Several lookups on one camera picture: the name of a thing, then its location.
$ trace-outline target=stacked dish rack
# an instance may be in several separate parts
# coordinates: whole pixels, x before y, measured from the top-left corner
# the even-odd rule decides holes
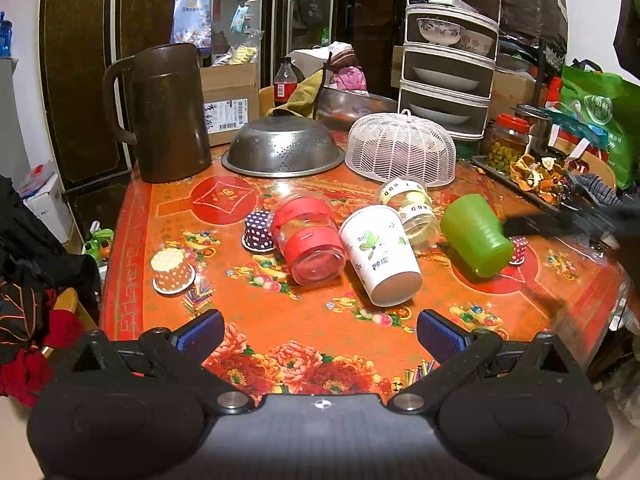
[[[456,144],[482,139],[499,21],[500,0],[407,0],[398,111],[440,124]]]

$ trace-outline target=white wall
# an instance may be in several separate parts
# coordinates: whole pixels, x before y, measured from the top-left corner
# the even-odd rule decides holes
[[[569,19],[569,41],[566,62],[591,59],[605,72],[613,72],[640,84],[626,70],[620,68],[613,39],[618,28],[621,0],[566,0]]]
[[[38,0],[0,0],[5,19],[14,24],[12,56],[18,58],[14,73],[15,105],[24,147],[31,167],[52,160],[42,105],[38,62]],[[60,20],[72,19],[60,16]]]

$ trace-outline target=pitcher handle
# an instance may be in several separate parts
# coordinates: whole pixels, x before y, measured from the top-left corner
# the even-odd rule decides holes
[[[104,113],[107,117],[107,126],[113,132],[113,136],[120,142],[126,142],[131,146],[135,146],[138,143],[136,136],[133,132],[125,130],[118,123],[118,112],[116,110],[116,94],[114,91],[114,85],[116,78],[122,74],[125,70],[131,68],[131,62],[133,56],[126,57],[118,60],[112,64],[102,78],[102,104],[104,106]]]

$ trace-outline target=bag logo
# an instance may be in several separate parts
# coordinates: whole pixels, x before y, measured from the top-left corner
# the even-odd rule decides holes
[[[605,126],[613,119],[613,101],[610,98],[587,95],[583,101],[589,117],[598,126]]]

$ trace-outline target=orange tablecloth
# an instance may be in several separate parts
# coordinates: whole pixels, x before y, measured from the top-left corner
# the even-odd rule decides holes
[[[343,137],[337,139],[344,145]],[[405,370],[431,359],[415,336],[424,308],[472,328],[460,315],[477,304],[498,317],[492,328],[511,340],[553,330],[582,364],[597,349],[623,272],[559,240],[531,238],[523,265],[485,281],[450,261],[444,244],[418,257],[420,293],[387,310],[368,301],[350,264],[328,285],[296,285],[273,255],[242,248],[244,217],[307,189],[331,199],[341,223],[369,203],[378,184],[345,165],[293,180],[242,177],[220,164],[225,149],[214,148],[213,165],[193,178],[151,185],[134,177],[130,183],[102,303],[102,327],[112,339],[134,339],[156,326],[173,330],[213,306],[225,317],[226,337],[205,366],[255,398],[268,392],[376,392],[388,398]],[[430,195],[441,215],[472,192],[482,194],[499,217],[535,210],[464,162],[452,184]],[[196,269],[197,288],[177,297],[154,290],[149,261],[165,246],[183,248]]]

